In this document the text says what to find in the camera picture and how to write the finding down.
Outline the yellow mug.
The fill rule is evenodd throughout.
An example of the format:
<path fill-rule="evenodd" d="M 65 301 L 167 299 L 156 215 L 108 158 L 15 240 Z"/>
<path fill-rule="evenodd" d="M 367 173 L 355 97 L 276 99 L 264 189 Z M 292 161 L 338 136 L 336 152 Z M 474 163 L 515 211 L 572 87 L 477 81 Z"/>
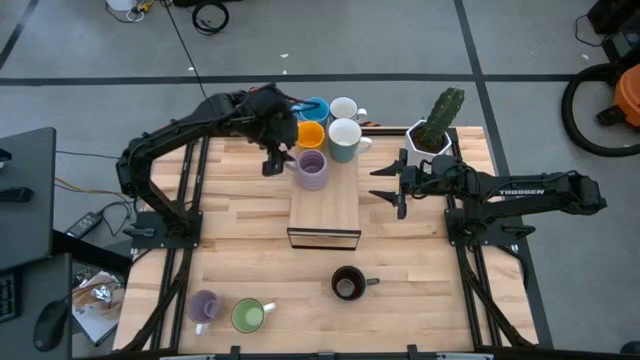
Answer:
<path fill-rule="evenodd" d="M 324 146 L 324 127 L 315 121 L 303 121 L 298 124 L 297 146 L 302 150 L 321 150 Z"/>

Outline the dark grey desk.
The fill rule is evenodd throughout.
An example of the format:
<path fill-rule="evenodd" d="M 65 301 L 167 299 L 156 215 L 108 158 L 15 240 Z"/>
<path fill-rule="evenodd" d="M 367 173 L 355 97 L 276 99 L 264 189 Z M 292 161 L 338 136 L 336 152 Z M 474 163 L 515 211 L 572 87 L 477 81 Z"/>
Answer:
<path fill-rule="evenodd" d="M 0 315 L 0 360 L 69 360 L 70 319 L 63 318 L 60 342 L 40 352 L 33 332 L 47 304 L 70 292 L 70 257 L 52 253 L 56 130 L 51 127 L 0 138 L 0 149 L 12 159 L 0 169 L 0 190 L 25 187 L 27 202 L 0 202 L 0 295 L 13 276 L 17 315 Z M 5 302 L 0 300 L 0 313 Z"/>

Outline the blue mug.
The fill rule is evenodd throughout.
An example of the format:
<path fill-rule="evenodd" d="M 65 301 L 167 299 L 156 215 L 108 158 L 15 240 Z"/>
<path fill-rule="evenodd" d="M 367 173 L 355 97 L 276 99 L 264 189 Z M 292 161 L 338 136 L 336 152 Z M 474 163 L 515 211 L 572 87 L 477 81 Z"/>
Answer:
<path fill-rule="evenodd" d="M 329 104 L 322 98 L 311 97 L 291 107 L 293 114 L 299 121 L 313 121 L 325 126 L 328 122 Z"/>

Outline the orange vacuum cleaner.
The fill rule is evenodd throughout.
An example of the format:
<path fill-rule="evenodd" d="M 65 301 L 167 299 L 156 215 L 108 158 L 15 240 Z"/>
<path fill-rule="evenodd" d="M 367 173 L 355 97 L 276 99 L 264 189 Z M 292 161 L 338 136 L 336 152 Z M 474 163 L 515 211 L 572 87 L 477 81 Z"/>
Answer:
<path fill-rule="evenodd" d="M 616 84 L 613 104 L 625 115 L 625 121 L 640 128 L 640 63 L 626 70 Z"/>

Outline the white hexagonal plant pot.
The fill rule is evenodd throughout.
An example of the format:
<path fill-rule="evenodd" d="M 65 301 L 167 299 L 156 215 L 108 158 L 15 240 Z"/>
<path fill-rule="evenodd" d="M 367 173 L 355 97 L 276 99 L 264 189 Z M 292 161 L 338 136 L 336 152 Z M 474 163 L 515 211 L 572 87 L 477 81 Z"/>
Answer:
<path fill-rule="evenodd" d="M 418 148 L 417 142 L 412 138 L 412 134 L 415 130 L 421 128 L 426 123 L 426 120 L 418 120 L 405 132 L 405 145 L 407 150 L 407 164 L 419 166 L 423 160 L 431 162 L 434 157 L 438 155 L 451 155 L 452 154 L 452 140 L 448 133 L 443 136 L 442 145 L 434 151 L 423 151 Z"/>

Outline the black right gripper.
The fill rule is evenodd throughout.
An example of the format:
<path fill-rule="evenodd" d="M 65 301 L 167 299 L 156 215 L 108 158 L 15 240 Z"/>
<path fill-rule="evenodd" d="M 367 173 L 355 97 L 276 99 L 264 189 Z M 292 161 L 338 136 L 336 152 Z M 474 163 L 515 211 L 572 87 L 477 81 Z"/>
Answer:
<path fill-rule="evenodd" d="M 392 206 L 398 205 L 397 218 L 404 219 L 407 215 L 406 197 L 425 198 L 427 189 L 436 183 L 436 179 L 425 171 L 425 167 L 431 164 L 429 160 L 421 160 L 418 165 L 409 165 L 408 151 L 404 148 L 399 150 L 399 160 L 371 172 L 372 176 L 395 176 L 399 173 L 399 195 L 395 192 L 380 190 L 370 190 L 369 193 L 389 202 Z"/>

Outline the green mug white handle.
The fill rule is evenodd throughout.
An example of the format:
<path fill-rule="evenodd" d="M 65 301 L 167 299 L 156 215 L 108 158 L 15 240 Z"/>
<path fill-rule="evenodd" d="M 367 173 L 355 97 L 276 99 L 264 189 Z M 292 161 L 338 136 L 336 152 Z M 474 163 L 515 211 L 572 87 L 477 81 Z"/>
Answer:
<path fill-rule="evenodd" d="M 232 309 L 232 325 L 240 333 L 253 333 L 264 324 L 266 315 L 276 308 L 275 303 L 262 304 L 254 298 L 241 299 Z"/>

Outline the black keyboard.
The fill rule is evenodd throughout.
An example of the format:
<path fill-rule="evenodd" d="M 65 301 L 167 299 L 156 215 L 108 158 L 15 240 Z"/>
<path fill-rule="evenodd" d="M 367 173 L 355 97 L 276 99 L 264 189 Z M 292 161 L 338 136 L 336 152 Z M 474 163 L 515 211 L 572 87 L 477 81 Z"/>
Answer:
<path fill-rule="evenodd" d="M 20 315 L 20 282 L 14 272 L 0 273 L 0 323 Z"/>

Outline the white patterned mug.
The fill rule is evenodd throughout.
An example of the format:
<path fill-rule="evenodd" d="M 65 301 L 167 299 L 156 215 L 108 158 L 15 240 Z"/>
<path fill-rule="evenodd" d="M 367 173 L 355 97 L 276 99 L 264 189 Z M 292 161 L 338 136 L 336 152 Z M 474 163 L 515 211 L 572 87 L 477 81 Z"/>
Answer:
<path fill-rule="evenodd" d="M 356 101 L 350 97 L 337 97 L 329 104 L 329 109 L 334 119 L 351 119 L 363 123 L 368 118 L 368 112 L 360 108 Z"/>

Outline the grey mug white inside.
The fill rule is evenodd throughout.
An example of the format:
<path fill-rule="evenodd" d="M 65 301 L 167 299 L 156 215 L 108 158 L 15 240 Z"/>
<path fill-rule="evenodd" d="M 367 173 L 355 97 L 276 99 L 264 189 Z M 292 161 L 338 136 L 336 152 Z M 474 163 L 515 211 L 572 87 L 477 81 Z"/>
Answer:
<path fill-rule="evenodd" d="M 348 163 L 357 155 L 369 151 L 373 141 L 362 136 L 362 129 L 354 120 L 339 118 L 328 129 L 329 151 L 332 159 Z"/>

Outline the black aluminium table frame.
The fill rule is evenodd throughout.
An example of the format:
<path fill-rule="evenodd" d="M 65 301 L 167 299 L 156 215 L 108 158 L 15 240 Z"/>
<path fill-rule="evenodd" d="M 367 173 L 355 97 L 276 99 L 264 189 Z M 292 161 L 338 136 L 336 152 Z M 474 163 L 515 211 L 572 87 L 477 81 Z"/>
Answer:
<path fill-rule="evenodd" d="M 161 344 L 210 360 L 470 360 L 476 340 L 467 313 L 456 249 L 446 237 L 446 200 L 410 201 L 405 219 L 369 193 L 393 190 L 391 177 L 370 173 L 396 159 L 398 127 L 368 128 L 372 149 L 359 158 L 362 235 L 354 251 L 295 249 L 286 234 L 292 181 L 265 178 L 263 154 L 240 139 L 214 139 L 202 176 L 202 239 L 187 290 L 210 290 L 223 312 L 203 336 L 195 324 L 167 313 Z M 332 274 L 354 266 L 379 278 L 353 302 L 331 290 Z M 275 303 L 255 332 L 232 325 L 234 305 Z"/>

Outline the dark glazed mug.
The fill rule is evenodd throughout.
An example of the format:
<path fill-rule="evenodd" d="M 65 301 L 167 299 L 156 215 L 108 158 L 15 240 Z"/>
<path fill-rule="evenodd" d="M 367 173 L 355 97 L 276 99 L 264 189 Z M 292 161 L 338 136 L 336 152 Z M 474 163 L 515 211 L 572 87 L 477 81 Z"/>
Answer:
<path fill-rule="evenodd" d="M 379 278 L 366 278 L 354 266 L 341 266 L 331 276 L 330 286 L 337 299 L 353 302 L 362 298 L 368 287 L 378 285 Z"/>

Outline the purple mug white handle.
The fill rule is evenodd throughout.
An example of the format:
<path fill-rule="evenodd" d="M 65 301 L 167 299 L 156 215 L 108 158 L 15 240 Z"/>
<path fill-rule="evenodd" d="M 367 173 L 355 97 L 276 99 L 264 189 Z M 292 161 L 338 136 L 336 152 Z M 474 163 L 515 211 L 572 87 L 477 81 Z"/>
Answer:
<path fill-rule="evenodd" d="M 187 316 L 196 324 L 195 334 L 203 336 L 209 325 L 223 312 L 223 300 L 209 290 L 199 290 L 187 304 Z"/>

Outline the crumpled foil and paper bag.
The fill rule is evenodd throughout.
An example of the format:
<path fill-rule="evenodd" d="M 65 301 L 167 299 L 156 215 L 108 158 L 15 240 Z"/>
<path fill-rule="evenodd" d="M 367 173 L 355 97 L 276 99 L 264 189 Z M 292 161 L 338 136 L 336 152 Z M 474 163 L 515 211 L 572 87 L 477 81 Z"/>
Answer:
<path fill-rule="evenodd" d="M 124 295 L 124 285 L 105 271 L 83 280 L 72 291 L 72 316 L 94 345 L 100 345 L 118 326 Z"/>

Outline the black computer mouse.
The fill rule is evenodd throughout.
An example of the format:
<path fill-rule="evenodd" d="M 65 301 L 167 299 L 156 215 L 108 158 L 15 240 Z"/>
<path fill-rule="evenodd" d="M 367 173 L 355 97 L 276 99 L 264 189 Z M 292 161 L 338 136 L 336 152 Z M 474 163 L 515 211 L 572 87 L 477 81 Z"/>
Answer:
<path fill-rule="evenodd" d="M 60 343 L 68 316 L 64 300 L 48 303 L 40 312 L 33 329 L 32 342 L 39 352 L 48 352 Z"/>

